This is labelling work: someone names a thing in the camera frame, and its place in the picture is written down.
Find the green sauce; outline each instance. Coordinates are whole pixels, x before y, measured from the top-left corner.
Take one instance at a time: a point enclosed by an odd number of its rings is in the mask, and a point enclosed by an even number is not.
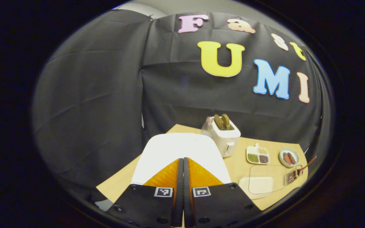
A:
[[[258,162],[258,156],[257,155],[252,155],[252,154],[248,154],[247,158],[249,159],[249,161],[251,162]]]

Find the white toaster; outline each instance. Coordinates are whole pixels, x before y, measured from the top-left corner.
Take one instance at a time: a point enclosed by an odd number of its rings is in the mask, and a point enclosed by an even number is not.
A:
[[[233,152],[236,149],[237,142],[240,138],[239,129],[232,121],[230,121],[229,123],[233,130],[222,131],[219,130],[219,128],[216,126],[215,121],[212,121],[212,139],[217,145],[222,157],[230,157],[233,155]]]

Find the pink letter f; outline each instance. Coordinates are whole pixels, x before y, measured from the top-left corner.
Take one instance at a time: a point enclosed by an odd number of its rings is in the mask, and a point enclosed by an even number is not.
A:
[[[194,24],[196,24],[198,27],[201,27],[204,24],[204,20],[207,20],[208,18],[209,17],[205,14],[181,16],[178,18],[181,20],[181,28],[178,30],[178,33],[196,32],[198,31],[198,28],[194,27]]]

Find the yellow letter u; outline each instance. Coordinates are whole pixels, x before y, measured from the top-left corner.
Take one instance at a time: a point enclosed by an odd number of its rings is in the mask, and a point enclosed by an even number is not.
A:
[[[236,43],[228,43],[227,48],[232,53],[230,66],[218,64],[218,48],[221,44],[214,41],[201,41],[198,43],[201,48],[201,65],[206,72],[219,77],[233,77],[242,70],[242,51],[245,47]]]

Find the sausage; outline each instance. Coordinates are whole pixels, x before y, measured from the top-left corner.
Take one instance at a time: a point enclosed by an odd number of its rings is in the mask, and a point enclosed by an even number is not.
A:
[[[290,160],[290,157],[288,156],[288,153],[284,153],[283,159],[284,159],[284,161],[285,161],[288,165],[291,165],[291,160]]]
[[[288,157],[290,157],[290,160],[291,160],[291,163],[293,164],[293,165],[295,165],[295,159],[294,159],[294,157],[292,156],[292,154],[291,153],[288,153]]]

